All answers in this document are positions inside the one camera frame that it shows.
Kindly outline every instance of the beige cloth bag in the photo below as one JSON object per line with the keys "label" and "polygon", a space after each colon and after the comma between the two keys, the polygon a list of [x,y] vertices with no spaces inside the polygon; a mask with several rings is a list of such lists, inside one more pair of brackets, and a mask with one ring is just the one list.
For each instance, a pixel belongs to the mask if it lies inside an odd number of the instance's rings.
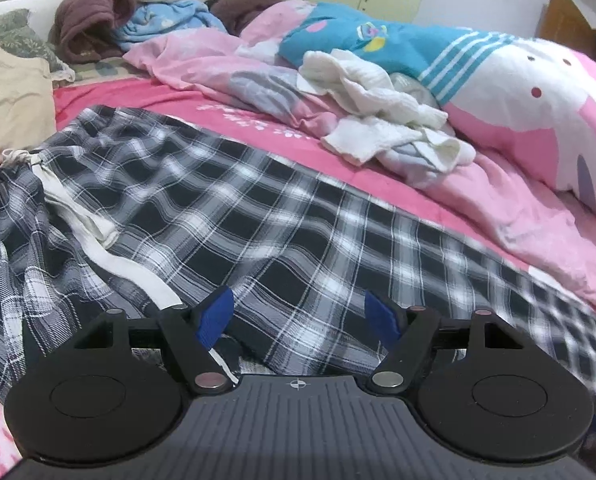
{"label": "beige cloth bag", "polygon": [[0,163],[2,152],[38,147],[56,132],[52,80],[44,59],[0,48]]}

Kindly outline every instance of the black and white plaid fabric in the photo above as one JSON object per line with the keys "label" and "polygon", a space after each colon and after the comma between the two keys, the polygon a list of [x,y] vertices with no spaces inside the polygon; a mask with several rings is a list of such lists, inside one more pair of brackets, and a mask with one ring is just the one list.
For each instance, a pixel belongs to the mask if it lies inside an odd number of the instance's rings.
{"label": "black and white plaid fabric", "polygon": [[[110,252],[190,304],[229,285],[229,335],[276,373],[372,370],[383,350],[364,323],[371,288],[458,318],[493,308],[596,396],[591,309],[332,178],[158,114],[107,107],[85,110],[41,158],[77,202],[118,226]],[[111,307],[129,316],[154,308],[86,260],[27,166],[1,168],[0,399]]]}

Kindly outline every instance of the white drawstring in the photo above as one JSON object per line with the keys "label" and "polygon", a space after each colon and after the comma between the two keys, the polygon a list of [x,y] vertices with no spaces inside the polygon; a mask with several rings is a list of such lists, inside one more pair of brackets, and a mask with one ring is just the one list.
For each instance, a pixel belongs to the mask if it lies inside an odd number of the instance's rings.
{"label": "white drawstring", "polygon": [[56,208],[58,214],[72,228],[74,237],[92,262],[107,272],[132,282],[161,310],[182,304],[172,288],[149,269],[133,260],[107,252],[106,249],[110,248],[120,235],[116,226],[74,202],[56,174],[42,163],[37,153],[5,150],[2,156],[4,167],[20,163],[31,166],[34,175],[43,184],[46,201]]}

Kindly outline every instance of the light blue blanket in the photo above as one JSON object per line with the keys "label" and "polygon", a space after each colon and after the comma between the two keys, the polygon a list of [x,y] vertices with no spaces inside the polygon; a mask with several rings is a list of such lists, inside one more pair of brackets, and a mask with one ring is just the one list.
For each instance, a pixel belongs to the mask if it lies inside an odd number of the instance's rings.
{"label": "light blue blanket", "polygon": [[199,0],[171,4],[142,4],[123,27],[113,31],[116,44],[125,52],[137,43],[184,28],[209,27],[227,32],[222,22]]}
{"label": "light blue blanket", "polygon": [[299,67],[309,50],[350,50],[389,74],[417,79],[444,105],[490,54],[517,39],[470,28],[373,20],[342,4],[320,3],[286,35],[280,56]]}

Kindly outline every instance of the green patterned pillow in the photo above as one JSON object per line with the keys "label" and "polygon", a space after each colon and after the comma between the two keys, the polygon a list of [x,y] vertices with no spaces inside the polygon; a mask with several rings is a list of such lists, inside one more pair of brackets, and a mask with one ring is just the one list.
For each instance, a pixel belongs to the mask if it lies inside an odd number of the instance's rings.
{"label": "green patterned pillow", "polygon": [[0,48],[17,57],[41,57],[49,63],[53,81],[73,82],[73,70],[29,27],[28,19],[28,9],[15,9],[0,15]]}

